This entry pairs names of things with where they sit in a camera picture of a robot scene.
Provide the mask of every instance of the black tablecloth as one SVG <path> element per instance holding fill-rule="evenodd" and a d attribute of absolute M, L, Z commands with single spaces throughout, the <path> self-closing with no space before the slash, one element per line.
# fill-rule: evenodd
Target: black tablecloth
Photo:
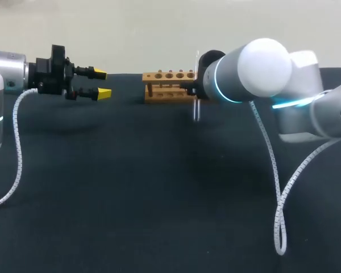
<path fill-rule="evenodd" d="M 326 89 L 341 69 L 323 69 Z M 341 272 L 341 143 L 297 180 L 285 208 L 288 250 L 273 245 L 268 152 L 247 104 L 145 105 L 141 75 L 77 85 L 112 88 L 92 102 L 26 98 L 23 176 L 0 207 L 0 272 Z M 0 197 L 16 174 L 5 97 Z M 321 143 L 286 144 L 257 102 L 285 185 Z"/>

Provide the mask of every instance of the robot end effector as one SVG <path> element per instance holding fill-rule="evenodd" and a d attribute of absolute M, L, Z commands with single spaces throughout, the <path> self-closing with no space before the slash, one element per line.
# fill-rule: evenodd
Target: robot end effector
<path fill-rule="evenodd" d="M 270 97 L 285 142 L 341 138 L 341 86 L 323 90 L 315 53 L 289 53 L 272 39 L 254 40 L 225 55 L 201 56 L 198 77 L 182 88 L 203 100 L 242 103 Z"/>
<path fill-rule="evenodd" d="M 0 75 L 4 80 L 4 92 L 20 95 L 22 91 L 37 88 L 39 94 L 65 94 L 68 100 L 88 97 L 100 100 L 111 96 L 110 89 L 74 89 L 74 75 L 89 79 L 105 80 L 107 73 L 93 67 L 75 67 L 65 56 L 65 47 L 52 46 L 49 59 L 37 58 L 35 63 L 28 63 L 26 56 L 19 53 L 0 51 Z"/>

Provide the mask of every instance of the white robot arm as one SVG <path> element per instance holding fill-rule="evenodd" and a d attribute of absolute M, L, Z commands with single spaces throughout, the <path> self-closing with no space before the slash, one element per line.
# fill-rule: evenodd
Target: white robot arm
<path fill-rule="evenodd" d="M 341 138 L 341 86 L 324 91 L 312 51 L 289 53 L 272 39 L 254 40 L 225 55 L 201 56 L 198 78 L 182 84 L 203 100 L 242 103 L 270 97 L 285 142 Z"/>

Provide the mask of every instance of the coiled cable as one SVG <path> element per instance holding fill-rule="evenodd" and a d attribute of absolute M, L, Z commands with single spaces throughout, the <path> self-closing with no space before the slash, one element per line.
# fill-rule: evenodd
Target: coiled cable
<path fill-rule="evenodd" d="M 307 165 L 319 154 L 321 153 L 323 150 L 325 150 L 326 148 L 330 147 L 331 145 L 335 144 L 336 142 L 340 141 L 341 139 L 333 139 L 321 146 L 319 146 L 316 150 L 314 150 L 309 156 L 307 156 L 307 158 L 299 165 L 299 167 L 296 169 L 296 171 L 294 172 L 294 174 L 291 176 L 291 178 L 289 179 L 287 185 L 285 186 L 283 193 L 281 194 L 281 197 L 278 201 L 278 206 L 275 212 L 275 219 L 274 219 L 274 245 L 275 245 L 275 249 L 277 251 L 277 253 L 279 255 L 284 255 L 285 251 L 286 251 L 286 241 L 282 240 L 282 246 L 280 247 L 280 241 L 278 238 L 279 235 L 279 228 L 278 228 L 278 219 L 280 217 L 281 214 L 283 214 L 283 207 L 284 207 L 284 203 L 286 201 L 286 198 L 288 197 L 288 194 L 294 184 L 294 182 L 296 182 L 297 178 L 299 177 L 299 175 L 301 174 L 301 172 L 307 167 Z M 286 234 L 286 230 L 285 230 L 285 225 L 282 226 L 282 234 L 285 233 Z"/>
<path fill-rule="evenodd" d="M 14 180 L 14 184 L 8 193 L 0 199 L 0 205 L 3 204 L 6 200 L 10 198 L 10 196 L 15 192 L 17 189 L 20 178 L 22 177 L 23 171 L 23 158 L 22 158 L 22 148 L 20 146 L 20 137 L 19 137 L 19 129 L 18 129 L 18 109 L 21 101 L 29 94 L 36 94 L 38 93 L 37 89 L 29 89 L 24 91 L 17 99 L 14 105 L 13 110 L 13 126 L 14 126 L 14 138 L 15 138 L 15 145 L 16 145 L 16 154 L 18 156 L 18 170 L 16 172 L 16 178 Z"/>
<path fill-rule="evenodd" d="M 279 184 L 279 178 L 278 178 L 278 169 L 277 169 L 277 163 L 275 160 L 272 144 L 269 140 L 268 133 L 264 127 L 263 122 L 261 121 L 261 118 L 259 116 L 259 113 L 256 109 L 256 106 L 254 102 L 250 102 L 250 107 L 254 113 L 255 119 L 257 121 L 257 124 L 259 125 L 259 128 L 261 130 L 261 133 L 263 134 L 264 140 L 268 147 L 269 156 L 271 158 L 272 167 L 273 167 L 273 173 L 274 173 L 274 181 L 275 181 L 275 189 L 276 189 L 276 196 L 277 196 L 277 209 L 275 213 L 274 218 L 274 246 L 277 253 L 282 256 L 285 254 L 286 247 L 287 247 L 287 236 L 286 236 L 286 228 L 285 228 L 285 221 L 284 221 L 284 214 L 283 214 L 283 207 L 285 204 L 285 201 L 288 197 L 288 194 L 290 190 L 292 189 L 293 184 L 298 179 L 301 172 L 307 167 L 307 165 L 323 150 L 326 148 L 332 146 L 336 142 L 340 141 L 341 139 L 333 139 L 329 142 L 319 146 L 316 150 L 314 150 L 307 158 L 299 165 L 299 167 L 296 169 L 294 174 L 289 179 L 288 183 L 286 184 L 283 192 L 280 192 L 280 184 Z"/>
<path fill-rule="evenodd" d="M 251 101 L 249 104 L 250 104 L 250 107 L 252 109 L 252 112 L 254 113 L 254 117 L 256 119 L 256 122 L 259 125 L 260 131 L 263 134 L 265 143 L 267 144 L 267 147 L 268 147 L 268 152 L 269 152 L 269 156 L 270 156 L 270 159 L 272 162 L 272 167 L 273 167 L 277 203 L 279 203 L 279 200 L 281 198 L 281 192 L 280 192 L 277 162 L 275 160 L 273 147 L 272 147 L 271 141 L 269 139 L 268 133 L 264 127 L 264 124 L 261 121 L 260 115 L 257 111 L 257 108 L 256 108 L 254 102 Z M 277 240 L 278 242 L 280 241 L 280 233 L 281 233 L 281 235 L 282 235 L 282 246 L 285 245 L 285 247 L 286 247 L 286 230 L 285 230 L 285 221 L 284 221 L 283 210 L 280 210 L 279 213 L 276 214 L 276 218 L 275 218 L 275 222 L 274 222 L 274 229 L 275 230 L 277 229 L 277 232 L 274 233 L 274 236 L 275 236 L 274 241 L 275 240 Z M 277 251 L 277 253 L 279 253 L 281 251 L 280 247 L 278 247 L 278 249 L 277 249 L 277 245 L 276 245 L 276 251 Z"/>

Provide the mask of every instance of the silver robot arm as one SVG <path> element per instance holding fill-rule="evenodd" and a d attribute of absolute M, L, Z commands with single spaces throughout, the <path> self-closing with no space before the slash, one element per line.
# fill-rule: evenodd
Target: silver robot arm
<path fill-rule="evenodd" d="M 0 147 L 4 93 L 19 96 L 26 89 L 37 89 L 39 94 L 64 95 L 68 100 L 85 97 L 94 101 L 111 96 L 110 89 L 74 88 L 74 75 L 100 80 L 107 77 L 106 72 L 93 67 L 75 67 L 60 45 L 52 46 L 49 59 L 37 58 L 35 63 L 29 63 L 23 54 L 0 51 Z"/>
<path fill-rule="evenodd" d="M 198 78 L 182 84 L 189 95 L 242 103 L 270 97 L 285 142 L 341 138 L 341 86 L 324 91 L 313 51 L 289 53 L 272 39 L 254 40 L 225 55 L 201 56 Z"/>

